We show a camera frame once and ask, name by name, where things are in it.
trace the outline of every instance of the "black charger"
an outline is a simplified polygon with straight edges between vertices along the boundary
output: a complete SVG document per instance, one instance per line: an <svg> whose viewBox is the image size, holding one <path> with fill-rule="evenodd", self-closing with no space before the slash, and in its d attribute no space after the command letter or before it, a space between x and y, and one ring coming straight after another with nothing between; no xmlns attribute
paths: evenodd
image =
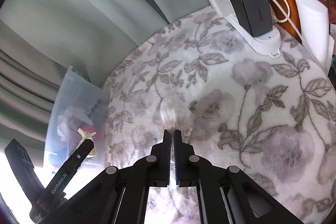
<svg viewBox="0 0 336 224"><path fill-rule="evenodd" d="M272 30L268 0L230 0L239 25L251 36L258 37Z"/></svg>

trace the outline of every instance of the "gray floral pattern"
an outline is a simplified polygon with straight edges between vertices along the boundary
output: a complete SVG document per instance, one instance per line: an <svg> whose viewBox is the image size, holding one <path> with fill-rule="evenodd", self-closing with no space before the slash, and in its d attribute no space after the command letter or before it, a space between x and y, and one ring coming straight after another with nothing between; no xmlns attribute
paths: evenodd
<svg viewBox="0 0 336 224"><path fill-rule="evenodd" d="M177 95L194 113L189 143L198 155L239 166L304 223L321 223L336 202L336 96L279 29L274 59L254 52L211 7L154 34L104 84L106 166L148 155L162 140L162 101ZM199 223L197 203L194 188L153 188L145 223Z"/></svg>
<svg viewBox="0 0 336 224"><path fill-rule="evenodd" d="M314 143L309 133L297 132L290 126L277 127L263 144L261 164L272 170L282 182L296 182L314 156Z"/></svg>

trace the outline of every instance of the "plastic storage box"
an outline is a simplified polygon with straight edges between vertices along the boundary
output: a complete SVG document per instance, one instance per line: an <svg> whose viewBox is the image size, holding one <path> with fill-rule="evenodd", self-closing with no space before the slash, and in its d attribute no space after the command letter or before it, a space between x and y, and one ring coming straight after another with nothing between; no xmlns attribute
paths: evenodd
<svg viewBox="0 0 336 224"><path fill-rule="evenodd" d="M94 156L84 160L66 187L70 196L104 169L108 101L107 91L80 77L72 71L72 66L68 69L51 112L43 168L47 172L56 172L62 166L82 140L79 128L88 133L96 132L91 137L94 142L91 154Z"/></svg>

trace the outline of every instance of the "quilted blanket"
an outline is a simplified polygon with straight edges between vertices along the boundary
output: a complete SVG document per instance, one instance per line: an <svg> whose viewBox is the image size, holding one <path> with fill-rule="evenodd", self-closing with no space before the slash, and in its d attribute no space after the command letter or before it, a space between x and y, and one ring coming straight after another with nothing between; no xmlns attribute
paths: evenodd
<svg viewBox="0 0 336 224"><path fill-rule="evenodd" d="M107 78L106 166L124 168L163 137L160 107L195 115L188 142L213 165L239 166L305 224L336 201L336 96L322 69L281 31L281 56L254 52L212 7L160 30ZM195 188L151 188L145 223L199 223Z"/></svg>

